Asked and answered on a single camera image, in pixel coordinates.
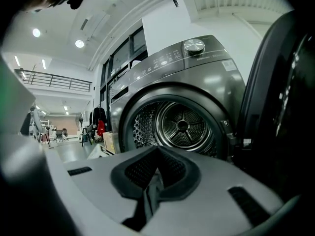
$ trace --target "ceiling light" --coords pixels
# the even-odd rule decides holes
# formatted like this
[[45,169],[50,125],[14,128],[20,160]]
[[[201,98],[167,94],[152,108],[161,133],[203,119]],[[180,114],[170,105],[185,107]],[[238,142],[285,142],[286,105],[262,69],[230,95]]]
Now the ceiling light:
[[40,30],[39,29],[34,29],[33,30],[33,35],[34,35],[34,37],[39,37],[40,36]]
[[76,47],[82,48],[84,46],[84,42],[82,40],[77,40],[75,42]]
[[15,57],[15,61],[18,64],[18,66],[21,66],[20,63],[19,63],[18,57],[16,57],[16,56],[14,56],[14,57]]
[[44,59],[42,59],[41,61],[43,62],[43,67],[44,67],[44,69],[46,69],[45,60],[44,60]]

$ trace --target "railing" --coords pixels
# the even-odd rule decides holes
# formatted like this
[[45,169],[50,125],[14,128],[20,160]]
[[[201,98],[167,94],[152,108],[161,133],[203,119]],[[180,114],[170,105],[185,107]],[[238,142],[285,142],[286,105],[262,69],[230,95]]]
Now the railing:
[[24,84],[90,92],[91,82],[55,74],[15,69]]

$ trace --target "washing machine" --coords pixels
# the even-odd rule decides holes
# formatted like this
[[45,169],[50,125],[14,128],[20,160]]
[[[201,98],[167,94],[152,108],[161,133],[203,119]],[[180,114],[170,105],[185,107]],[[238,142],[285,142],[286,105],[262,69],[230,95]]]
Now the washing machine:
[[245,84],[213,35],[169,46],[137,64],[112,87],[116,153],[165,145],[228,156]]

